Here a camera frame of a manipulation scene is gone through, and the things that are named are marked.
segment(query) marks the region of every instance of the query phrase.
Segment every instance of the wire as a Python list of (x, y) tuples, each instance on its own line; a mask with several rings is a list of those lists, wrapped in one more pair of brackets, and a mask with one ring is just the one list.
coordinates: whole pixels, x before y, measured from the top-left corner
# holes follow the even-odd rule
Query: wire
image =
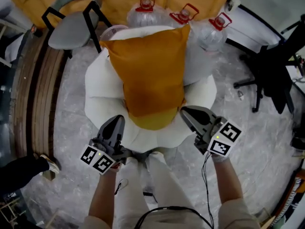
[(205, 184), (205, 188), (206, 188), (206, 197), (207, 197), (207, 203), (208, 203), (208, 211), (209, 211), (210, 221), (211, 221), (211, 224), (212, 224), (211, 228), (214, 229), (214, 218), (213, 218), (213, 215), (211, 213), (211, 208), (210, 208), (209, 188), (208, 188), (208, 182), (207, 182), (207, 177), (206, 177), (206, 164), (207, 164), (207, 161), (208, 161), (210, 156), (211, 156), (210, 152), (207, 153), (206, 156), (205, 156), (204, 163), (203, 163), (203, 166), (201, 168), (201, 175), (202, 175), (202, 178), (203, 178), (203, 181), (204, 181), (204, 184)]
[[(126, 185), (123, 186), (123, 187), (121, 188), (122, 182), (123, 182), (124, 180), (126, 180)], [(118, 187), (116, 188), (116, 190), (115, 190), (115, 192), (114, 192), (114, 195), (116, 195), (116, 194), (118, 193), (118, 191), (121, 191), (122, 189), (124, 189), (125, 187), (127, 187), (128, 182), (129, 182), (128, 179), (122, 179), (122, 180), (120, 180), (120, 181), (119, 181), (119, 184), (118, 184)]]
[(153, 195), (153, 193), (148, 193), (148, 192), (143, 192), (143, 195), (144, 196), (148, 196), (148, 197), (153, 197), (154, 201), (156, 203), (158, 203), (158, 201), (156, 200), (155, 196)]
[(159, 207), (154, 208), (148, 212), (146, 212), (144, 215), (141, 216), (141, 218), (138, 220), (137, 224), (135, 225), (134, 229), (140, 229), (141, 225), (143, 224), (146, 216), (154, 211), (162, 210), (162, 209), (169, 209), (169, 210), (190, 210), (191, 212), (195, 213), (197, 216), (199, 216), (201, 219), (205, 221), (205, 223), (210, 227), (213, 228), (212, 225), (201, 215), (199, 214), (195, 209), (193, 208), (187, 208), (187, 207), (180, 207), (180, 206), (169, 206), (169, 207)]

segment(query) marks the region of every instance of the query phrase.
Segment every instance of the shoe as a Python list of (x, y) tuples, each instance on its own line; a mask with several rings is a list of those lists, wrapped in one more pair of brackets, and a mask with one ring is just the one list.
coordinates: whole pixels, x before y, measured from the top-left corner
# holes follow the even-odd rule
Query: shoe
[(40, 157), (47, 160), (50, 167), (49, 168), (50, 171), (53, 171), (55, 174), (59, 174), (59, 167), (57, 166), (57, 164), (55, 164), (52, 160), (50, 160), (46, 155), (40, 155)]

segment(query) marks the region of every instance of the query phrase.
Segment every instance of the black office chair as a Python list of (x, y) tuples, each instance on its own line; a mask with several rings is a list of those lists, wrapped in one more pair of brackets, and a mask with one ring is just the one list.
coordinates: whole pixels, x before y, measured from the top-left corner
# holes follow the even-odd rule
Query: black office chair
[(286, 41), (281, 41), (277, 46), (263, 46), (261, 51), (252, 57), (246, 55), (241, 56), (241, 60), (249, 66), (254, 75), (253, 81), (243, 80), (234, 83), (234, 88), (241, 86), (257, 85), (256, 107), (252, 108), (252, 112), (258, 112), (259, 105), (264, 89), (265, 96), (271, 97), (276, 110), (281, 114), (287, 104), (291, 113), (294, 112), (294, 104), (290, 96), (292, 81), (286, 69), (288, 60), (295, 55), (297, 51), (305, 46), (305, 14), (301, 16), (301, 20), (289, 26), (286, 31), (296, 29)]

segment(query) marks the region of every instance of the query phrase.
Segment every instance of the orange pillow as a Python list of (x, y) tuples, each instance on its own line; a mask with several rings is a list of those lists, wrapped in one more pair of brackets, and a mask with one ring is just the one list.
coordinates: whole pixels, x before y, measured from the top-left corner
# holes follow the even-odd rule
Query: orange pillow
[(108, 49), (110, 61), (124, 83), (130, 116), (170, 112), (170, 120), (174, 118), (177, 111), (173, 114), (172, 110), (184, 100), (184, 55), (189, 31), (186, 25), (143, 38), (100, 42)]

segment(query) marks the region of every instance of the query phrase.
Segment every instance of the wooden panel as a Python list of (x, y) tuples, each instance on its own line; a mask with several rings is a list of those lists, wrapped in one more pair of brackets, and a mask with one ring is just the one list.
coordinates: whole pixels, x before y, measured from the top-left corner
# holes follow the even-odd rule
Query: wooden panel
[(53, 127), (58, 84), (67, 61), (64, 51), (48, 48), (38, 77), (32, 116), (32, 148), (53, 156)]
[(56, 101), (67, 61), (48, 46), (49, 34), (29, 35), (14, 77), (10, 102), (11, 141), (16, 157), (35, 152), (53, 156)]
[(16, 156), (23, 157), (27, 154), (27, 117), (31, 111), (33, 99), (33, 86), (35, 75), (40, 70), (40, 60), (47, 47), (48, 32), (38, 38), (29, 34), (24, 50), (18, 61), (11, 93), (11, 140), (13, 140)]

